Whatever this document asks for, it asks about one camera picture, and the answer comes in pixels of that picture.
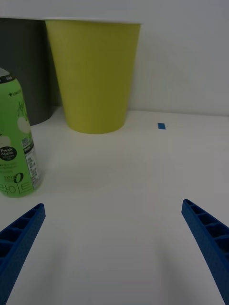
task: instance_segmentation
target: blue painter's tape piece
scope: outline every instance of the blue painter's tape piece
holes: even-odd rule
[[[183,201],[182,215],[229,305],[229,228],[189,200]]]
[[[166,126],[164,123],[157,123],[158,124],[158,129],[166,129]]]
[[[0,305],[5,305],[45,218],[42,203],[0,232]]]

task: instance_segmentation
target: nutrition facts label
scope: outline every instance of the nutrition facts label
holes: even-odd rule
[[[40,182],[40,173],[37,165],[36,153],[33,141],[24,147],[25,158],[27,161],[28,169],[30,172],[30,177],[32,181],[33,188],[35,189]]]

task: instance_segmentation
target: bottle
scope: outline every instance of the bottle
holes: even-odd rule
[[[9,197],[32,193],[40,173],[21,86],[0,68],[0,192]]]

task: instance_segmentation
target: bottle label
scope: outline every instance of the bottle label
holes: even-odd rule
[[[30,172],[32,185],[33,188],[35,189],[37,188],[40,182],[40,173],[37,165],[35,147],[31,133],[30,133],[30,137],[22,139],[21,143],[24,149],[25,158]]]
[[[21,86],[7,75],[0,82],[0,192],[20,197],[38,186],[31,128]]]

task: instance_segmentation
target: blue tape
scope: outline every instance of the blue tape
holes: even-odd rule
[[[158,129],[166,129],[166,126],[164,123],[157,123],[158,124]]]

